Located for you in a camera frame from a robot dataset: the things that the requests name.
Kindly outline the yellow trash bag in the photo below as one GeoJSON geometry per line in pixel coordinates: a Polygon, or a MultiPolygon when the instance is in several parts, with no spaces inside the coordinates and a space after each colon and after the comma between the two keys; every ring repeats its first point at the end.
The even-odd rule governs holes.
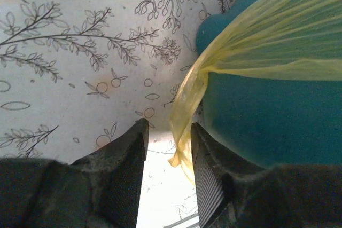
{"type": "Polygon", "coordinates": [[[178,89],[169,123],[176,151],[169,163],[190,182],[192,117],[210,72],[251,78],[340,81],[341,0],[257,0],[209,44],[178,89]]]}

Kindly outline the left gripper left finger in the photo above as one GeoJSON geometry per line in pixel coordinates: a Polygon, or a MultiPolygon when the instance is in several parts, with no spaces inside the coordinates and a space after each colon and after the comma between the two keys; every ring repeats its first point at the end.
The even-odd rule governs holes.
{"type": "Polygon", "coordinates": [[[1,227],[135,227],[149,123],[71,164],[1,159],[1,227]]]}

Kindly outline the teal trash bin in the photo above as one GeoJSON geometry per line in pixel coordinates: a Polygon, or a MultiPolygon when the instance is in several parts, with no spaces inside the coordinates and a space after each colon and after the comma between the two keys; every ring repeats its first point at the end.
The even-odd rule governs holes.
{"type": "MultiPolygon", "coordinates": [[[[224,14],[205,20],[197,32],[198,53],[256,1],[235,0],[224,14]]],[[[260,166],[341,163],[341,80],[277,80],[210,72],[203,104],[208,132],[260,166]]]]}

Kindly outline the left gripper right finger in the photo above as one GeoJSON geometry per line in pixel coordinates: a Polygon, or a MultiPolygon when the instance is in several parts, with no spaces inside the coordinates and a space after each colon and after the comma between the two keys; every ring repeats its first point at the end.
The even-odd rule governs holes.
{"type": "Polygon", "coordinates": [[[200,227],[341,227],[341,166],[262,168],[198,123],[191,150],[200,227]]]}

